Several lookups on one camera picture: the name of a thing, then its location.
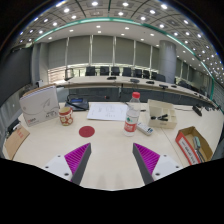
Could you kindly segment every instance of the box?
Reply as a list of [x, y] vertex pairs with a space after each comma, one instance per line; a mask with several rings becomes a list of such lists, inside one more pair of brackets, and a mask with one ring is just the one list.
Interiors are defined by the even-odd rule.
[[[165, 114], [168, 114], [168, 117], [166, 117], [168, 121], [151, 120], [152, 116], [159, 117]], [[171, 103], [148, 100], [145, 115], [149, 127], [175, 128], [177, 125], [176, 112]]]
[[207, 141], [201, 136], [195, 127], [179, 130], [175, 141], [181, 148], [190, 165], [199, 164], [201, 162], [194, 150], [194, 136], [197, 136], [200, 140], [201, 148], [199, 151], [201, 152], [205, 161], [210, 161], [213, 155], [212, 150]]
[[55, 85], [31, 90], [19, 101], [28, 127], [58, 117], [59, 104]]

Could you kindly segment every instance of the chair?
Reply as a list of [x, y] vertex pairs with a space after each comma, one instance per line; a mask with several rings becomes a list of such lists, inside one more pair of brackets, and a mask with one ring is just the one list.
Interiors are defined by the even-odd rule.
[[156, 72], [152, 72], [151, 79], [152, 80], [156, 80], [156, 76], [157, 76], [157, 73]]
[[100, 66], [100, 75], [109, 75], [109, 67]]
[[86, 76], [95, 76], [97, 73], [95, 71], [95, 66], [86, 67]]
[[142, 70], [141, 69], [135, 69], [135, 77], [142, 78]]
[[131, 77], [131, 68], [124, 67], [123, 72], [122, 72], [122, 76]]
[[188, 89], [188, 84], [183, 80], [180, 80], [180, 82], [178, 83], [178, 86]]
[[143, 70], [143, 78], [144, 79], [149, 79], [149, 76], [150, 76], [149, 71], [148, 70]]
[[160, 82], [166, 82], [166, 77], [164, 75], [157, 74], [156, 75], [156, 80], [160, 81]]
[[119, 67], [112, 67], [111, 68], [111, 75], [119, 76], [120, 75], [120, 68]]

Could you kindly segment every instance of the paper cup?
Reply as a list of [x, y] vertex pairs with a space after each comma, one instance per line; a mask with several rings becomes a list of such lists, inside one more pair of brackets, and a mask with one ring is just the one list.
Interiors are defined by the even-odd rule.
[[71, 107], [63, 107], [59, 110], [59, 118], [63, 126], [68, 126], [72, 124], [73, 122], [72, 113], [73, 111]]

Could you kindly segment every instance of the cardboard box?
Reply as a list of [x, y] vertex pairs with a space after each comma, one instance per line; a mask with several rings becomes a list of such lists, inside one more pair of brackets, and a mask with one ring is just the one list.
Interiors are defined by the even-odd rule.
[[[151, 120], [152, 116], [159, 117], [165, 114], [168, 114], [168, 117], [166, 117], [168, 121]], [[176, 112], [171, 103], [148, 100], [145, 115], [149, 127], [175, 128], [177, 125]]]
[[30, 133], [21, 126], [20, 129], [14, 131], [5, 142], [5, 148], [10, 160], [12, 160], [19, 149], [20, 145], [28, 137]]
[[175, 141], [181, 148], [190, 165], [199, 164], [201, 163], [200, 159], [194, 150], [194, 136], [197, 136], [200, 140], [201, 148], [199, 151], [201, 152], [205, 161], [210, 161], [213, 155], [212, 150], [207, 141], [201, 136], [195, 127], [179, 130]]
[[28, 127], [58, 117], [59, 104], [55, 85], [47, 85], [24, 94], [20, 106]]

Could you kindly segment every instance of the red circle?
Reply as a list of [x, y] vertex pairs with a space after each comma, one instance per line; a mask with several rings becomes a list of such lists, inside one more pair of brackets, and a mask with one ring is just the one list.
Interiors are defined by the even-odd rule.
[[140, 93], [138, 93], [138, 92], [133, 92], [133, 93], [132, 93], [132, 97], [133, 97], [133, 98], [137, 98], [137, 99], [139, 99], [139, 98], [140, 98]]
[[95, 129], [91, 126], [84, 126], [79, 129], [79, 134], [84, 138], [91, 137], [92, 135], [94, 135], [94, 133]]

